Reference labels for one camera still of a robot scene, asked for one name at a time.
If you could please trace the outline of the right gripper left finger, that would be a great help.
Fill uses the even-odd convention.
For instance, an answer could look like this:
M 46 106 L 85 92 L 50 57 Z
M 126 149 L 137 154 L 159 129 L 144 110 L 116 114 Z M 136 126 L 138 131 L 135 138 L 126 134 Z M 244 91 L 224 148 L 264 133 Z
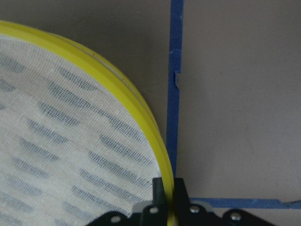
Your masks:
M 152 179 L 152 204 L 167 207 L 166 194 L 162 178 Z

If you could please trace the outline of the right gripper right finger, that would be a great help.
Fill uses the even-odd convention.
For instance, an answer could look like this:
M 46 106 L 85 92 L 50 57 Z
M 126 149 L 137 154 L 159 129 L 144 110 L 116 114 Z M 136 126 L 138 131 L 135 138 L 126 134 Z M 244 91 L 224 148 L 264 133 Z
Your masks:
M 190 199 L 183 178 L 174 179 L 174 207 L 176 209 L 188 209 Z

